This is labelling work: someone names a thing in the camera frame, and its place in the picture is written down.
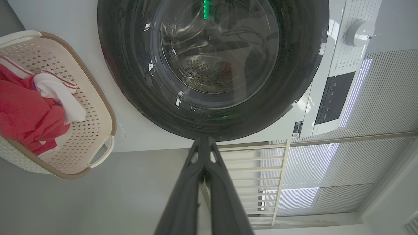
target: front-load washing machine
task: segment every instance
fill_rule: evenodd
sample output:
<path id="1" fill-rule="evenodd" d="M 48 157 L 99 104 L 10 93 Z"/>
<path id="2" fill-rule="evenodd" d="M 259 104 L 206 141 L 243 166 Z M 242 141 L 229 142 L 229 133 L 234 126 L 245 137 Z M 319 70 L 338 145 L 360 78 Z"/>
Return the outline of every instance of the front-load washing machine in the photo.
<path id="1" fill-rule="evenodd" d="M 10 1 L 78 53 L 117 119 L 114 151 L 318 135 L 350 107 L 381 0 Z"/>

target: plastic laundry basket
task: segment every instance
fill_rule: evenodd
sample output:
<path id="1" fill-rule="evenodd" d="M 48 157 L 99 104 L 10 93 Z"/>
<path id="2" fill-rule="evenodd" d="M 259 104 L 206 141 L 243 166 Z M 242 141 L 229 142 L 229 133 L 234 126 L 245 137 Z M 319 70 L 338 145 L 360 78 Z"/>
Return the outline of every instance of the plastic laundry basket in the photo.
<path id="1" fill-rule="evenodd" d="M 78 84 L 74 96 L 87 112 L 86 120 L 72 123 L 69 131 L 57 138 L 60 150 L 37 157 L 15 140 L 0 136 L 0 156 L 27 171 L 54 174 L 74 179 L 87 174 L 112 152 L 116 131 L 115 115 L 93 76 L 74 50 L 61 38 L 37 31 L 22 31 L 0 38 L 0 56 L 7 56 L 27 70 L 54 71 Z M 106 153 L 91 163 L 106 142 Z"/>

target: metal bar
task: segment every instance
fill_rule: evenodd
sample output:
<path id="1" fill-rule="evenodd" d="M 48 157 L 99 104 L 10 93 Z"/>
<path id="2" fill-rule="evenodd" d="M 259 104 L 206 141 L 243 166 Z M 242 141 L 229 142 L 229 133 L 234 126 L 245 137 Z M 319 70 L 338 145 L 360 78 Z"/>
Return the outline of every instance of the metal bar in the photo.
<path id="1" fill-rule="evenodd" d="M 282 156 L 277 157 L 258 157 L 258 158 L 230 158 L 224 159 L 224 161 L 258 161 L 258 160 L 271 160 L 271 159 L 282 159 Z"/>
<path id="2" fill-rule="evenodd" d="M 282 168 L 279 166 L 273 167 L 251 167 L 251 168 L 229 168 L 228 171 L 277 171 Z"/>
<path id="3" fill-rule="evenodd" d="M 277 193 L 238 193 L 238 196 L 277 195 Z"/>
<path id="4" fill-rule="evenodd" d="M 348 137 L 348 138 L 340 138 L 340 139 L 333 139 L 333 140 L 316 140 L 316 141 L 291 143 L 290 147 L 299 147 L 299 146 L 308 146 L 308 145 L 317 145 L 317 144 L 329 144 L 329 143 L 345 143 L 345 142 L 354 142 L 354 141 L 363 141 L 363 140 L 379 140 L 379 139 L 388 139 L 388 138 L 410 137 L 410 136 L 416 136 L 416 135 L 418 135 L 418 131 L 391 133 L 391 134 L 383 134 L 383 135 L 365 135 L 365 136 Z"/>
<path id="5" fill-rule="evenodd" d="M 285 172 L 286 172 L 286 166 L 287 166 L 287 161 L 289 158 L 289 150 L 290 150 L 290 142 L 292 141 L 292 139 L 288 139 L 286 140 L 286 147 L 285 147 L 285 152 L 283 155 L 283 164 L 282 164 L 282 172 L 280 174 L 280 177 L 283 179 L 285 176 Z M 280 192 L 282 191 L 283 188 L 283 180 L 279 181 L 279 185 L 278 185 L 278 189 L 277 189 L 277 196 L 276 196 L 276 204 L 274 204 L 275 209 L 274 209 L 274 214 L 273 214 L 273 219 L 271 221 L 271 227 L 274 226 L 274 222 L 276 220 L 276 216 L 277 216 L 277 211 L 279 210 L 279 201 L 280 201 Z"/>
<path id="6" fill-rule="evenodd" d="M 291 143 L 290 147 L 299 147 L 299 146 L 309 146 L 309 145 L 317 145 L 317 144 L 329 144 L 329 143 L 345 143 L 345 142 L 353 142 L 353 141 L 362 141 L 362 140 L 379 140 L 379 139 L 388 139 L 388 138 L 399 138 L 399 137 L 411 137 L 417 136 L 418 131 L 410 131 L 410 132 L 398 132 L 398 133 L 389 133 L 389 134 L 381 134 L 381 135 L 365 135 L 365 136 L 357 136 L 357 137 L 348 137 L 348 138 L 338 138 L 332 140 L 315 140 L 315 141 L 304 141 L 304 142 L 296 142 Z M 265 146 L 272 146 L 271 148 L 277 148 L 275 145 L 268 145 L 265 141 L 264 142 L 253 142 L 253 143 L 245 143 L 245 144 L 232 144 L 232 145 L 225 145 L 224 148 L 220 146 L 219 150 L 228 152 L 228 149 L 233 149 L 234 146 L 240 146 L 239 148 L 250 148 L 250 147 L 259 147 L 257 149 L 262 149 Z"/>
<path id="7" fill-rule="evenodd" d="M 273 216 L 248 217 L 249 221 L 268 220 L 271 223 Z"/>
<path id="8" fill-rule="evenodd" d="M 275 202 L 275 199 L 272 200 L 241 200 L 242 203 L 246 203 L 246 202 Z"/>
<path id="9" fill-rule="evenodd" d="M 241 178 L 241 179 L 232 179 L 232 181 L 256 181 L 256 180 L 271 180 L 271 179 L 280 179 L 280 177 Z"/>
<path id="10" fill-rule="evenodd" d="M 272 215 L 274 212 L 272 211 L 247 211 L 245 212 L 247 215 Z"/>
<path id="11" fill-rule="evenodd" d="M 271 228 L 270 225 L 251 225 L 253 228 L 258 228 L 258 227 L 265 227 L 265 228 Z"/>
<path id="12" fill-rule="evenodd" d="M 257 208 L 274 208 L 274 206 L 254 206 L 254 207 L 244 207 L 244 209 L 257 209 Z"/>
<path id="13" fill-rule="evenodd" d="M 272 189 L 278 188 L 278 185 L 249 185 L 249 186 L 235 186 L 236 189 Z"/>
<path id="14" fill-rule="evenodd" d="M 251 223 L 251 221 L 250 221 L 251 225 L 253 225 L 253 224 L 270 224 L 270 223 L 271 223 L 271 221 L 254 221 L 253 223 Z"/>
<path id="15" fill-rule="evenodd" d="M 245 146 L 245 147 L 231 147 L 222 148 L 219 146 L 219 152 L 232 152 L 232 151 L 246 151 L 246 150 L 257 150 L 257 149 L 269 149 L 269 148 L 284 148 L 284 144 L 270 144 L 270 145 L 258 145 L 258 146 Z"/>

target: white cloth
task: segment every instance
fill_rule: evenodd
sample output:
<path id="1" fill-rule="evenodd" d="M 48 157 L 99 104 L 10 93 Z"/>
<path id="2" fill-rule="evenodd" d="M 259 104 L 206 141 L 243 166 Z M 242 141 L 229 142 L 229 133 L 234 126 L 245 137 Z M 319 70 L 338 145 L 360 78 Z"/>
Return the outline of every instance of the white cloth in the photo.
<path id="1" fill-rule="evenodd" d="M 83 106 L 59 78 L 50 73 L 41 73 L 33 77 L 33 82 L 42 97 L 52 98 L 61 103 L 64 109 L 64 125 L 85 120 L 86 111 Z"/>
<path id="2" fill-rule="evenodd" d="M 58 76 L 56 73 L 52 72 L 51 70 L 42 69 L 41 73 L 42 74 L 52 74 L 52 75 L 56 76 L 67 87 L 67 89 L 70 91 L 71 94 L 75 94 L 77 92 L 77 88 L 78 88 L 77 84 L 65 80 L 64 78 Z"/>

